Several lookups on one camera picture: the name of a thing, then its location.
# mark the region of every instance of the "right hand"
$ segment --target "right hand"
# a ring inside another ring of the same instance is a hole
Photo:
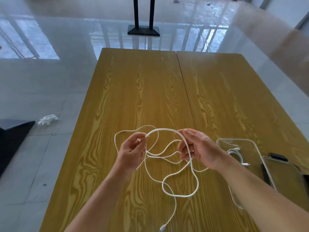
[[[194,129],[178,130],[186,139],[192,158],[200,160],[206,167],[217,170],[222,159],[229,156],[206,134]],[[189,159],[188,149],[184,140],[178,144],[181,159]]]

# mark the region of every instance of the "wood grain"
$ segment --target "wood grain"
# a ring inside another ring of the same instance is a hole
[[[41,232],[65,229],[114,164],[117,156],[114,134],[143,125],[194,128],[176,53],[103,49]],[[129,135],[120,134],[117,145],[120,146]],[[156,134],[153,134],[149,144],[155,139]],[[160,132],[154,153],[161,152],[174,139],[173,132]],[[176,145],[171,146],[166,154],[173,153]],[[180,166],[164,160],[152,159],[147,160],[147,167],[159,180],[180,169]],[[189,168],[168,179],[167,183],[178,194],[189,194],[196,187]],[[194,197],[177,199],[176,216],[166,231],[216,231],[217,225],[211,219],[209,208],[211,199],[205,197],[207,190],[201,187]],[[164,194],[161,185],[152,181],[142,166],[124,186],[108,231],[157,232],[173,210],[173,197]]]
[[[309,173],[308,142],[242,55],[177,52],[177,57],[197,130],[213,140],[251,139],[262,155],[284,155]],[[234,206],[220,175],[207,173],[201,179],[221,231],[258,230]]]

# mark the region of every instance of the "coiled white cable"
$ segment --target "coiled white cable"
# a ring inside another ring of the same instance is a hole
[[[198,181],[197,176],[195,175],[195,172],[203,172],[203,171],[207,170],[208,168],[205,168],[205,169],[203,169],[203,170],[201,170],[201,171],[195,170],[195,169],[193,168],[193,165],[192,165],[192,158],[191,158],[191,153],[190,153],[190,149],[189,149],[188,143],[187,143],[186,139],[184,138],[184,136],[183,136],[180,132],[178,132],[177,130],[174,130],[174,129],[164,129],[164,128],[162,128],[162,129],[157,129],[156,127],[154,127],[154,126],[152,126],[152,125],[144,125],[144,126],[138,128],[138,129],[135,129],[135,130],[123,130],[123,131],[120,131],[120,132],[116,133],[115,136],[114,136],[114,142],[115,142],[115,147],[116,147],[116,150],[117,150],[117,154],[118,154],[118,148],[117,148],[117,145],[116,145],[116,136],[117,136],[119,133],[122,133],[122,132],[136,132],[136,131],[140,130],[141,128],[144,128],[144,127],[153,127],[153,128],[154,128],[154,130],[150,131],[150,132],[146,135],[146,137],[148,137],[148,136],[149,136],[150,134],[152,134],[153,132],[157,132],[157,133],[158,133],[157,140],[156,140],[155,143],[152,145],[152,147],[149,148],[148,150],[147,150],[147,147],[146,147],[145,157],[144,157],[144,160],[142,161],[142,163],[144,162],[144,164],[145,164],[145,170],[146,170],[147,174],[149,175],[149,177],[150,177],[153,181],[162,184],[162,190],[164,191],[165,194],[170,195],[170,196],[173,196],[174,199],[175,199],[175,209],[174,209],[174,212],[173,212],[172,216],[170,217],[170,219],[169,219],[163,226],[161,226],[160,231],[162,232],[162,231],[165,229],[165,227],[167,226],[167,224],[172,220],[172,218],[174,217],[174,215],[175,215],[175,213],[176,213],[176,208],[177,208],[176,197],[184,197],[184,198],[187,198],[187,197],[191,197],[192,195],[194,195],[194,194],[197,192],[198,187],[199,187],[199,181]],[[164,160],[166,160],[166,161],[168,161],[168,162],[170,162],[170,163],[172,163],[172,164],[180,164],[180,163],[182,162],[182,160],[180,160],[180,161],[177,162],[177,163],[174,163],[174,162],[172,162],[172,161],[166,159],[166,158],[169,158],[169,157],[173,156],[173,155],[176,154],[176,153],[180,153],[179,151],[176,151],[176,152],[174,152],[173,154],[171,154],[171,155],[169,155],[169,156],[160,157],[160,155],[162,155],[162,154],[166,151],[166,149],[167,149],[172,143],[174,143],[174,142],[180,142],[181,140],[173,140],[173,141],[170,142],[170,143],[166,146],[166,148],[165,148],[161,153],[159,153],[159,154],[150,153],[150,150],[156,145],[156,143],[157,143],[157,141],[158,141],[158,139],[159,139],[159,131],[172,131],[172,132],[175,132],[175,133],[179,134],[179,136],[181,136],[181,138],[184,140],[184,143],[186,144],[186,147],[187,147],[187,150],[188,150],[188,155],[189,155],[189,161],[186,160],[187,164],[186,164],[182,169],[180,169],[180,170],[179,170],[178,172],[176,172],[176,173],[167,175],[162,181],[158,181],[158,180],[154,179],[154,178],[149,174],[148,169],[147,169],[147,165],[146,165],[146,159],[147,159],[147,158],[160,158],[160,159],[164,159]],[[230,150],[228,150],[228,153],[229,153],[229,154],[235,153],[235,154],[240,158],[241,164],[243,164],[243,158],[242,158],[241,154],[238,152],[239,149],[240,149],[240,148],[233,148],[233,149],[230,149]],[[197,186],[196,186],[194,192],[192,192],[190,195],[175,195],[174,192],[173,192],[173,190],[172,190],[172,188],[171,188],[167,183],[165,183],[165,181],[166,181],[166,179],[169,178],[170,176],[173,176],[173,175],[176,175],[176,174],[179,174],[180,172],[182,172],[188,165],[190,165],[190,167],[191,167],[191,172],[192,172],[192,174],[194,175],[194,177],[195,177],[195,179],[196,179],[196,181],[197,181]],[[166,185],[166,186],[171,190],[172,194],[170,194],[170,193],[168,193],[167,191],[165,191],[164,185]]]

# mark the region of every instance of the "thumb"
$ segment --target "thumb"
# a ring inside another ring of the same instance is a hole
[[[196,136],[194,133],[190,132],[187,129],[183,131],[183,135],[185,138],[187,138],[189,141],[193,143],[198,143],[200,141],[200,138],[198,136]]]
[[[142,138],[141,141],[137,144],[134,151],[137,153],[142,153],[146,148],[146,144],[147,144],[147,138]]]

